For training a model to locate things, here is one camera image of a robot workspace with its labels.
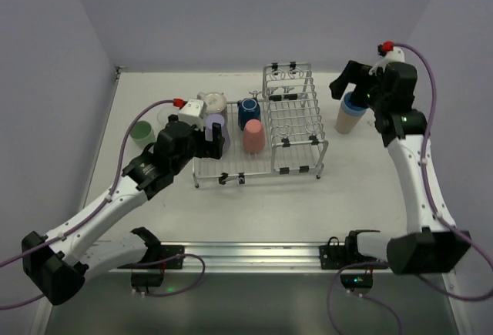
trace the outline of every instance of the tabletop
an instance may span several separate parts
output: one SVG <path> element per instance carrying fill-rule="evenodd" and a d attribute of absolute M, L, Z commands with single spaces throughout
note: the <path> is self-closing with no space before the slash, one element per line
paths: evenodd
<path fill-rule="evenodd" d="M 334 129 L 339 102 L 328 84 L 337 73 L 314 72 L 320 114 L 329 141 L 321 179 L 275 176 L 251 179 L 246 185 L 217 182 L 194 187 L 192 162 L 174 184 L 132 211 L 102 240 L 117 239 L 145 226 L 162 241 L 190 242 L 323 242 L 344 237 L 352 229 L 379 229 L 405 234 L 406 216 L 399 179 L 374 118 L 367 111 L 353 132 Z M 262 73 L 124 72 L 113 100 L 92 175 L 89 203 L 109 187 L 116 172 L 119 147 L 128 125 L 146 106 L 162 99 L 196 97 L 198 92 L 223 92 L 228 100 L 262 89 Z M 158 107 L 143 119 L 157 134 Z M 169 114 L 176 108 L 166 107 Z M 124 165 L 139 155 L 129 140 Z"/>

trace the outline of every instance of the blue mug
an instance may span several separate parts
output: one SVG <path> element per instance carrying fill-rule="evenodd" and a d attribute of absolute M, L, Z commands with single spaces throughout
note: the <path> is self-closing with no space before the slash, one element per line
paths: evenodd
<path fill-rule="evenodd" d="M 251 119 L 260 121 L 260 106 L 257 100 L 246 98 L 238 102 L 238 126 L 243 131 Z"/>

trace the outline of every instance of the rack wire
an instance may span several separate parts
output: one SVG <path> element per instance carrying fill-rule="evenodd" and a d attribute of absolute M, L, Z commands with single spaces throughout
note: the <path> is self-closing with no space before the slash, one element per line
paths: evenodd
<path fill-rule="evenodd" d="M 259 92 L 251 92 L 256 99 Z M 237 102 L 228 102 L 227 128 L 231 145 L 220 160 L 194 159 L 195 187 L 215 179 L 224 185 L 244 184 L 251 177 L 315 174 L 324 170 L 328 147 L 309 63 L 273 63 L 263 70 L 260 118 L 266 146 L 258 154 L 243 148 Z"/>

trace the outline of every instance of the red cup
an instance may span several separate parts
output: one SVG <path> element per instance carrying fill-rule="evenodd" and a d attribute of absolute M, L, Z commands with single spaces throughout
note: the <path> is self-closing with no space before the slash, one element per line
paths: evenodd
<path fill-rule="evenodd" d="M 258 153 L 265 146 L 265 130 L 262 122 L 258 119 L 251 119 L 243 129 L 243 148 L 247 152 Z"/>

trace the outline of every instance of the purple cup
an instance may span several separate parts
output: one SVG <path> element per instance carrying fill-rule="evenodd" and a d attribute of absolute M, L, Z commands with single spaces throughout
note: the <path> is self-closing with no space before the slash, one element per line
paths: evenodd
<path fill-rule="evenodd" d="M 206 118 L 206 140 L 213 141 L 213 123 L 221 125 L 221 133 L 224 138 L 223 154 L 230 148 L 231 140 L 224 117 L 220 114 L 211 114 Z"/>

